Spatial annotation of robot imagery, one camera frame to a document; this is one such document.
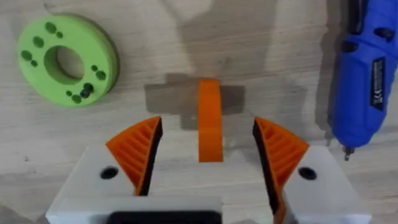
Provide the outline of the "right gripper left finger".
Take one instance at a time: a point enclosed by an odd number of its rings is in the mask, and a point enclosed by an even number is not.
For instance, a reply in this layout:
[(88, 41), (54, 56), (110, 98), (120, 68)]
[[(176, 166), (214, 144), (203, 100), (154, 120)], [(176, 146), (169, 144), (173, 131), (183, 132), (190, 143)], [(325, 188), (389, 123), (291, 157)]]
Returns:
[(155, 116), (87, 147), (63, 189), (71, 197), (146, 196), (162, 134)]

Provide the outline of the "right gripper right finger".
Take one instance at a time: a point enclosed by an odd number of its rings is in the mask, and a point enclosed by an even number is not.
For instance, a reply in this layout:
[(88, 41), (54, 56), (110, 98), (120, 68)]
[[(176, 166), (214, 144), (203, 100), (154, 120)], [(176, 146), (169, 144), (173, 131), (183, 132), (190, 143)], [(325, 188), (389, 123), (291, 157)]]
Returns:
[(261, 117), (252, 128), (276, 224), (367, 224), (371, 213), (325, 146)]

